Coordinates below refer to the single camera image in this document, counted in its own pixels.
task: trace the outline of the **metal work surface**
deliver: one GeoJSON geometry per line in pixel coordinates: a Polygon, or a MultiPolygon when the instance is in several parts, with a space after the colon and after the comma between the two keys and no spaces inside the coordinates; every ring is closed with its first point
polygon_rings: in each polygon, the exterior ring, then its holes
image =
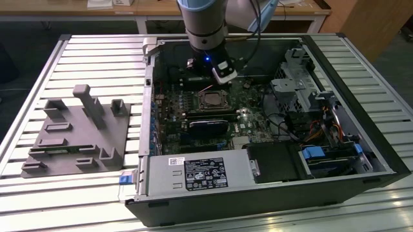
{"type": "MultiPolygon", "coordinates": [[[[217,221],[145,228],[120,200],[118,175],[137,166],[145,64],[141,42],[146,35],[72,36],[58,41],[27,100],[0,146],[0,231],[386,231],[413,226],[413,175],[372,189],[341,204],[229,218],[217,221]],[[45,119],[46,99],[72,97],[76,84],[90,86],[101,104],[122,99],[130,106],[124,170],[22,179],[18,175],[45,119]]],[[[413,170],[413,113],[371,65],[346,39],[311,35],[343,82],[413,170]]],[[[325,80],[320,83],[328,89],[325,80]]]]}

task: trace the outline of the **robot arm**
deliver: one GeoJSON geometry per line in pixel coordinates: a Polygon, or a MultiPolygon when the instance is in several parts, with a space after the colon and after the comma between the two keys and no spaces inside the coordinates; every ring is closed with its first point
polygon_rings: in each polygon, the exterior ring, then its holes
{"type": "Polygon", "coordinates": [[[193,51],[192,62],[209,70],[219,84],[237,75],[225,52],[225,24],[256,31],[260,22],[261,31],[276,3],[277,0],[177,0],[193,51]],[[260,19],[253,9],[260,11],[260,19]]]}

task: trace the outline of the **cpu socket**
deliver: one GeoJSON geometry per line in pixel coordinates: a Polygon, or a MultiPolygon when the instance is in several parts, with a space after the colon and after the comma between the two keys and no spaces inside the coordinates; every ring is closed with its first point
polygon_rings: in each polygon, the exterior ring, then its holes
{"type": "Polygon", "coordinates": [[[198,110],[201,111],[219,111],[227,110],[231,106],[225,100],[227,92],[219,91],[204,91],[197,94],[198,97],[198,110]]]}

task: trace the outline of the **warning label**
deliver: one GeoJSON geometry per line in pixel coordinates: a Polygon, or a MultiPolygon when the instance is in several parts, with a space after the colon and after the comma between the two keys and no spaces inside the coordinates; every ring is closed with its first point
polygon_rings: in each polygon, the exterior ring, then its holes
{"type": "Polygon", "coordinates": [[[184,161],[188,191],[227,187],[223,158],[184,161]]]}

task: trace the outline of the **barcode sticker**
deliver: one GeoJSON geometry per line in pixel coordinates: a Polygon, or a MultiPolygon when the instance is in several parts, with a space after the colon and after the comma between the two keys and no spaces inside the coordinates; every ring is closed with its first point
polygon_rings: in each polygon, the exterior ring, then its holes
{"type": "Polygon", "coordinates": [[[185,161],[184,157],[169,158],[168,165],[182,165],[184,161],[185,161]]]}

